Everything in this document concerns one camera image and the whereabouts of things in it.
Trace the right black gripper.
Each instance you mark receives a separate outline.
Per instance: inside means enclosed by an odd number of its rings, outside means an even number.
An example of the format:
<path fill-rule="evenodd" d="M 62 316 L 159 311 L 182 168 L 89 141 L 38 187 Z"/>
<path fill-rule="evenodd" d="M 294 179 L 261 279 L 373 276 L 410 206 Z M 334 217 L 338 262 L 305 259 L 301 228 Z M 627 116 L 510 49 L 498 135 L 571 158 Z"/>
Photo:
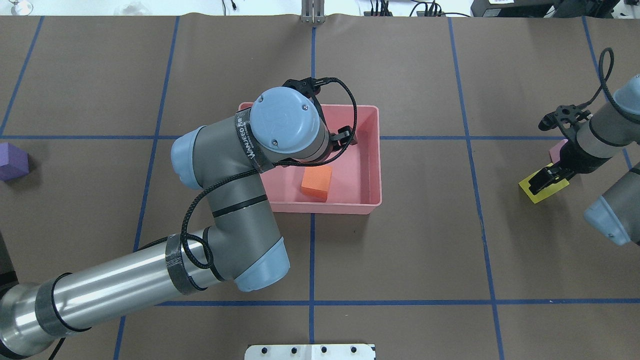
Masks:
<path fill-rule="evenodd" d="M 567 140 L 558 151 L 558 161 L 551 167 L 543 167 L 528 180 L 528 190 L 537 195 L 544 189 L 563 180 L 562 176 L 589 174 L 594 171 L 594 159 L 577 142 Z"/>

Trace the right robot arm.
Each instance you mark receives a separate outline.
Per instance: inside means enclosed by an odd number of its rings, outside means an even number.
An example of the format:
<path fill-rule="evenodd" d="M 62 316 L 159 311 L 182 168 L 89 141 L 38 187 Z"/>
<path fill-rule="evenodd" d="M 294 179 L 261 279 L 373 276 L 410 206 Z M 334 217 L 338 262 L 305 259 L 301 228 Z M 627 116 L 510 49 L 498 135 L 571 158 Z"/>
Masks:
<path fill-rule="evenodd" d="M 558 129 L 564 141 L 547 165 L 519 182 L 533 203 L 564 189 L 575 177 L 613 170 L 630 145 L 639 144 L 639 76 L 607 94 L 599 109 L 560 105 L 539 122 L 546 132 Z M 639 165 L 621 164 L 585 210 L 585 221 L 618 246 L 639 244 Z"/>

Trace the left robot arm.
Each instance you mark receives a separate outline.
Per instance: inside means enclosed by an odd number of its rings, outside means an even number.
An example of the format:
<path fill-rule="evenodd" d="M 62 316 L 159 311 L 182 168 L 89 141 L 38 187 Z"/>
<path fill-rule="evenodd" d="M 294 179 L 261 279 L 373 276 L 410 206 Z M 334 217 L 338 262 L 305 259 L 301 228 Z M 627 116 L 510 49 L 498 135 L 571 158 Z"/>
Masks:
<path fill-rule="evenodd" d="M 1 358 L 54 350 L 93 326 L 227 281 L 242 292 L 290 270 L 262 174 L 325 166 L 355 144 L 357 102 L 335 77 L 286 80 L 249 107 L 173 142 L 170 160 L 198 192 L 178 230 L 128 255 L 21 284 L 1 246 Z"/>

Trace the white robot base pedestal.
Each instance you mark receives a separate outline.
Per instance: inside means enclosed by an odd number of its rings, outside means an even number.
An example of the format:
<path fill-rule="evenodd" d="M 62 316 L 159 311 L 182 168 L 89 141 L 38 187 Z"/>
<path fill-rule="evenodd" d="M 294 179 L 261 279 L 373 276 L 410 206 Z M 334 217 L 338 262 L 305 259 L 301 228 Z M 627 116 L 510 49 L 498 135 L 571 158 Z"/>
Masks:
<path fill-rule="evenodd" d="M 245 360 L 376 360 L 374 344 L 256 344 L 249 346 Z"/>

